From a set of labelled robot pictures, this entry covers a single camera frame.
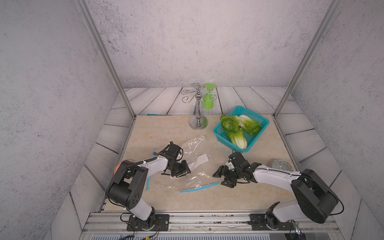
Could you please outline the clear zipper bag blue seal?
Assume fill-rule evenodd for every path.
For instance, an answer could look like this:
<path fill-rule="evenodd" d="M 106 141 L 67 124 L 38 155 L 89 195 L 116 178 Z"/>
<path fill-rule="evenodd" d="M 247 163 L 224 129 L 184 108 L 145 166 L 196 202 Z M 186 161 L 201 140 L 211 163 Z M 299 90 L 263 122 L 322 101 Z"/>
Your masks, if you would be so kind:
<path fill-rule="evenodd" d="M 181 145 L 177 167 L 147 178 L 145 190 L 174 190 L 191 193 L 221 183 L 213 177 L 217 169 L 205 136 L 192 138 Z"/>

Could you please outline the chinese cabbage dark green leafy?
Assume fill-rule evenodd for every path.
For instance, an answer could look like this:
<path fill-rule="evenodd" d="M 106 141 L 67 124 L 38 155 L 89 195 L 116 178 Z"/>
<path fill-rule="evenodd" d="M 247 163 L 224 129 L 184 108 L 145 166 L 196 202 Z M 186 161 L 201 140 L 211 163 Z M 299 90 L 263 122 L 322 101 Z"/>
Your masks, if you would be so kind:
<path fill-rule="evenodd" d="M 241 120 L 238 116 L 222 115 L 220 121 L 222 129 L 226 132 L 237 132 L 241 127 Z"/>

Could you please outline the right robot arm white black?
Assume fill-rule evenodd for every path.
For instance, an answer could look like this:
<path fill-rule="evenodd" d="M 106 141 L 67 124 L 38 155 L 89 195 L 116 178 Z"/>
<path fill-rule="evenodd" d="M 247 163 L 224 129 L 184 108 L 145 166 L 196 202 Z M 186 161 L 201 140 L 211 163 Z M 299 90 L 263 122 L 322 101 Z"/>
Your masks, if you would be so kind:
<path fill-rule="evenodd" d="M 314 171 L 289 172 L 260 163 L 250 164 L 239 152 L 229 155 L 229 160 L 213 177 L 223 177 L 221 184 L 229 188 L 234 188 L 243 179 L 246 183 L 268 184 L 292 192 L 294 200 L 276 202 L 266 211 L 264 223 L 271 230 L 302 218 L 323 224 L 340 203 L 337 195 Z"/>

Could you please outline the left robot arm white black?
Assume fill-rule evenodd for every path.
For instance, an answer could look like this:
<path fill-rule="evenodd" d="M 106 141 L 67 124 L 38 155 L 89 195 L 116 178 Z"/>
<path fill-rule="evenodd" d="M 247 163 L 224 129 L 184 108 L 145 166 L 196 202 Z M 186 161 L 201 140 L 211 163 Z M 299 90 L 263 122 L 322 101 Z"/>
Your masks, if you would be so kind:
<path fill-rule="evenodd" d="M 110 203 L 125 208 L 131 213 L 128 226 L 134 231 L 150 231 L 156 223 L 156 210 L 143 199 L 147 178 L 161 172 L 162 175 L 183 177 L 191 173 L 187 161 L 183 160 L 184 150 L 173 142 L 147 160 L 120 162 L 106 188 L 105 196 Z"/>

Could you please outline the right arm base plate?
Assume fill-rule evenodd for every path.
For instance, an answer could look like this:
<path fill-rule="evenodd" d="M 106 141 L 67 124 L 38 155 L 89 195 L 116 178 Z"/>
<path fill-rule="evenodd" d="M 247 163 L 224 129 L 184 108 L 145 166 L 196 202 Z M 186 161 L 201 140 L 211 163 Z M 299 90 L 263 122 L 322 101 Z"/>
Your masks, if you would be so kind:
<path fill-rule="evenodd" d="M 250 214 L 250 220 L 247 221 L 253 231 L 292 231 L 293 225 L 290 221 L 280 222 L 272 215 Z"/>

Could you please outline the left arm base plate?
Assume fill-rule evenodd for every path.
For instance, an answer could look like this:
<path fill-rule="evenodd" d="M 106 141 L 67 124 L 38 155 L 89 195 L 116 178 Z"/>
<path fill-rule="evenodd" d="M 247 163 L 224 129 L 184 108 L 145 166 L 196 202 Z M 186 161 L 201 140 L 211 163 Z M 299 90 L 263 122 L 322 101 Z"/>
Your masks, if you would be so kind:
<path fill-rule="evenodd" d="M 152 214 L 147 220 L 141 220 L 138 217 L 130 216 L 128 225 L 133 227 L 136 232 L 166 232 L 169 230 L 170 215 Z"/>

